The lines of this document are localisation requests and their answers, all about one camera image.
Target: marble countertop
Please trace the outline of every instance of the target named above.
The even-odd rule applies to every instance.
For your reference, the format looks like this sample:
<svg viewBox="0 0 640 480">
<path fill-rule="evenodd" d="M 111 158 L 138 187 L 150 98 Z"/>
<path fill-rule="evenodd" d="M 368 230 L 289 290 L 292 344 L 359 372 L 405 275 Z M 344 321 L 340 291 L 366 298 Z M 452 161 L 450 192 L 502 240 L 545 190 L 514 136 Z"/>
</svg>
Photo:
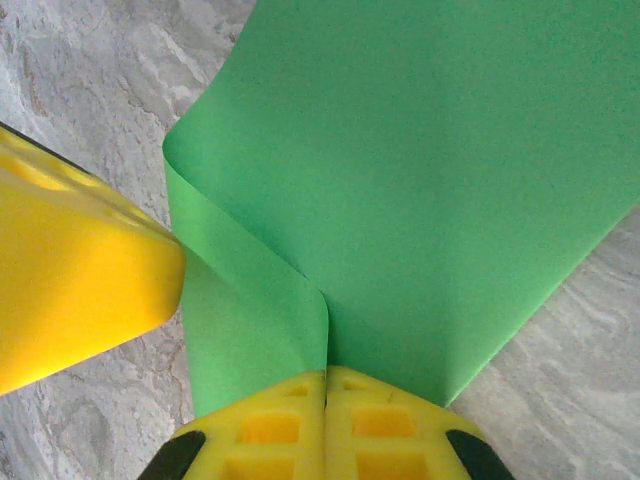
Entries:
<svg viewBox="0 0 640 480">
<path fill-rule="evenodd" d="M 252 0 L 0 0 L 0 119 L 168 224 L 160 145 Z M 640 206 L 452 405 L 516 478 L 640 478 Z M 0 478 L 133 479 L 193 416 L 180 318 L 0 397 Z"/>
</svg>

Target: yellow foam block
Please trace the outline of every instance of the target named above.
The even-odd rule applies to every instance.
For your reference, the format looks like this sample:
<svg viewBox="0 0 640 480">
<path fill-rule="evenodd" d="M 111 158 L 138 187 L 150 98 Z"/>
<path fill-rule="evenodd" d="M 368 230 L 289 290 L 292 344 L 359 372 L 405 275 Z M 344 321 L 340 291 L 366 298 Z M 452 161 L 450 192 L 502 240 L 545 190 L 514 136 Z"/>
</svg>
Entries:
<svg viewBox="0 0 640 480">
<path fill-rule="evenodd" d="M 474 472 L 488 476 L 469 474 L 468 457 L 456 451 L 451 432 L 482 443 L 467 452 L 484 461 Z M 348 368 L 329 367 L 326 383 L 323 372 L 305 373 L 184 426 L 139 478 L 512 479 L 497 457 L 487 455 L 482 439 L 478 427 L 448 410 Z"/>
<path fill-rule="evenodd" d="M 422 398 L 348 368 L 329 368 L 327 479 L 470 479 L 449 430 L 482 438 L 473 423 Z"/>
<path fill-rule="evenodd" d="M 178 241 L 100 179 L 0 128 L 0 394 L 161 325 Z"/>
<path fill-rule="evenodd" d="M 308 372 L 186 425 L 207 441 L 184 480 L 324 479 L 324 393 Z"/>
</svg>

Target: rectangular hole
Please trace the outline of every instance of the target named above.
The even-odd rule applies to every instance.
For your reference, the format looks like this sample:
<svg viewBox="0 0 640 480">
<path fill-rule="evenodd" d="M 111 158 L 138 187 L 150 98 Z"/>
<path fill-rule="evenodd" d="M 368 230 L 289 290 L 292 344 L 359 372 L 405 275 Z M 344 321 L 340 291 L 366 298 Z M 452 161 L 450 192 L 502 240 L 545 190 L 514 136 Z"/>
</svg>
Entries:
<svg viewBox="0 0 640 480">
<path fill-rule="evenodd" d="M 220 480 L 293 480 L 293 458 L 234 458 L 224 463 Z"/>
<path fill-rule="evenodd" d="M 428 480 L 420 452 L 358 452 L 358 480 Z"/>
<path fill-rule="evenodd" d="M 243 443 L 295 443 L 300 417 L 293 413 L 269 412 L 251 415 L 242 424 L 238 441 Z"/>
<path fill-rule="evenodd" d="M 15 155 L 6 155 L 3 150 L 0 146 L 0 167 L 15 177 L 47 190 L 70 190 L 63 178 L 52 174 L 46 168 L 41 168 L 35 162 L 29 162 L 27 159 Z"/>
<path fill-rule="evenodd" d="M 348 378 L 343 382 L 342 386 L 344 387 L 345 390 L 349 390 L 349 391 L 366 390 L 365 387 L 363 387 L 362 385 L 360 385 L 357 382 L 354 382 L 353 380 L 350 380 Z"/>
<path fill-rule="evenodd" d="M 306 397 L 309 395 L 309 389 L 306 385 L 298 385 L 284 393 L 283 397 Z"/>
<path fill-rule="evenodd" d="M 381 406 L 351 412 L 353 434 L 357 437 L 415 437 L 416 426 L 403 408 Z"/>
</svg>

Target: green sheet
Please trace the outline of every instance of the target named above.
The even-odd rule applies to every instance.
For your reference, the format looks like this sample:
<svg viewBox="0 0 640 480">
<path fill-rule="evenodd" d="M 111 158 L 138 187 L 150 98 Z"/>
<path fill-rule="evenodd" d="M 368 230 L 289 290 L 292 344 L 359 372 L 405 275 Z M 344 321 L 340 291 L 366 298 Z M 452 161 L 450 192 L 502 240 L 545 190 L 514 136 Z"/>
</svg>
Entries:
<svg viewBox="0 0 640 480">
<path fill-rule="evenodd" d="M 446 404 L 637 202 L 638 25 L 635 1 L 259 0 L 165 157 L 322 292 L 330 363 Z M 245 366 L 196 352 L 208 288 L 184 321 L 216 395 Z"/>
<path fill-rule="evenodd" d="M 320 292 L 165 165 L 185 240 L 182 298 L 196 416 L 327 366 Z"/>
</svg>

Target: black rubber pad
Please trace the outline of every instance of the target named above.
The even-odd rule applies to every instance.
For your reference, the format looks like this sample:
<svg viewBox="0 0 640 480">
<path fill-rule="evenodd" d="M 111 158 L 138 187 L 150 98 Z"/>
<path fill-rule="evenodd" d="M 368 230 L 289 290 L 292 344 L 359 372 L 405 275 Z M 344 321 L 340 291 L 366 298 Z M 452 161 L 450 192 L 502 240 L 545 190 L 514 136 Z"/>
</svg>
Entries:
<svg viewBox="0 0 640 480">
<path fill-rule="evenodd" d="M 169 440 L 160 447 L 138 480 L 182 480 L 205 440 L 199 430 Z"/>
<path fill-rule="evenodd" d="M 472 480 L 515 480 L 493 448 L 478 437 L 449 430 L 447 438 Z"/>
</svg>

